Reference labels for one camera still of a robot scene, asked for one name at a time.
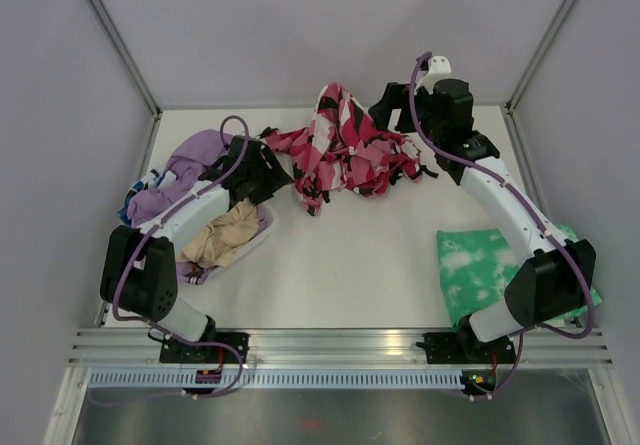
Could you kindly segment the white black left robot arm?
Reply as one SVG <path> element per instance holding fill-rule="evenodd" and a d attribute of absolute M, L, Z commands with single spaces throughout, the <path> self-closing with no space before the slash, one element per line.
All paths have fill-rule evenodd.
<path fill-rule="evenodd" d="M 100 294 L 116 319 L 149 323 L 183 340 L 197 362 L 217 351 L 214 320 L 179 295 L 222 273 L 263 242 L 267 201 L 291 184 L 262 141 L 205 130 L 128 192 L 109 238 Z"/>

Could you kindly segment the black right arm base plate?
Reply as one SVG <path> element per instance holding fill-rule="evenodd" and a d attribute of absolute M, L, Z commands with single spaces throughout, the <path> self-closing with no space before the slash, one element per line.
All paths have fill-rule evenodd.
<path fill-rule="evenodd" d="M 455 332 L 427 332 L 415 345 L 424 352 L 429 364 L 505 365 L 513 364 L 516 358 L 515 347 L 507 337 L 478 342 Z"/>

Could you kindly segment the purple trousers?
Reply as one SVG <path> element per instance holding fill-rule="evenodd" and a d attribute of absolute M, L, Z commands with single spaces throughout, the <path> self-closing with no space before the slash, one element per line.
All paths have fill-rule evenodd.
<path fill-rule="evenodd" d="M 127 192 L 118 212 L 120 221 L 138 227 L 163 213 L 186 195 L 198 177 L 226 154 L 232 136 L 218 130 L 200 131 L 180 144 L 166 164 L 151 169 Z"/>

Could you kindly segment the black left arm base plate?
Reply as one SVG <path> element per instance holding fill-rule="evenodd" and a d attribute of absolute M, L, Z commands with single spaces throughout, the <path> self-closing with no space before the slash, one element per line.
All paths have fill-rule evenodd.
<path fill-rule="evenodd" d="M 235 349 L 242 360 L 246 360 L 249 351 L 250 335 L 244 332 L 218 332 L 216 340 Z M 163 364 L 238 364 L 235 354 L 225 347 L 187 345 L 174 338 L 164 339 L 159 355 Z"/>

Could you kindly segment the pink camouflage trousers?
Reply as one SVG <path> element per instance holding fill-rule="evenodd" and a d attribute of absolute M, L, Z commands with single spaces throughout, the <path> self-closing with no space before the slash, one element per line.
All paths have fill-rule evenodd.
<path fill-rule="evenodd" d="M 320 213 L 332 191 L 375 198 L 402 178 L 418 182 L 438 176 L 422 163 L 412 139 L 377 129 L 359 101 L 337 82 L 320 92 L 309 125 L 290 132 L 268 127 L 260 139 L 290 157 L 294 190 L 311 216 Z"/>

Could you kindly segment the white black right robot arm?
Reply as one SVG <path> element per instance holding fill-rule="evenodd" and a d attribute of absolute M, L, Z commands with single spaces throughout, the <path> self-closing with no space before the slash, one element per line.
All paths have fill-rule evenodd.
<path fill-rule="evenodd" d="M 445 78 L 430 91 L 391 82 L 369 110 L 380 130 L 399 111 L 401 130 L 415 131 L 438 166 L 496 222 L 519 265 L 501 299 L 461 319 L 457 352 L 480 360 L 492 341 L 547 328 L 560 315 L 585 307 L 585 328 L 572 336 L 581 339 L 594 326 L 595 249 L 586 239 L 569 238 L 515 184 L 496 145 L 475 130 L 473 106 L 468 83 Z"/>

